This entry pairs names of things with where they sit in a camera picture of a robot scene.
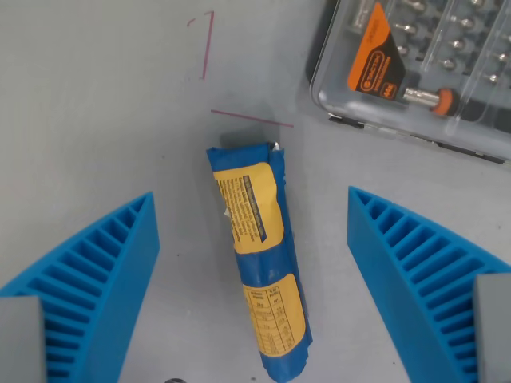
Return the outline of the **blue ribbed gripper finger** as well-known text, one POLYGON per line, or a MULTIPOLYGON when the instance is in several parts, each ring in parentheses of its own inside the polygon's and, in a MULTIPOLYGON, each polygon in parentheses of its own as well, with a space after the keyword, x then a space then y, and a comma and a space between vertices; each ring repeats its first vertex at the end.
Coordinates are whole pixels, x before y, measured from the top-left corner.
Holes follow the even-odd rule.
POLYGON ((91 224, 13 278, 3 298, 36 297, 50 382, 118 381, 160 240, 151 192, 91 224))
POLYGON ((510 265, 445 227, 360 188, 347 245, 412 382, 479 382, 473 286, 510 265))

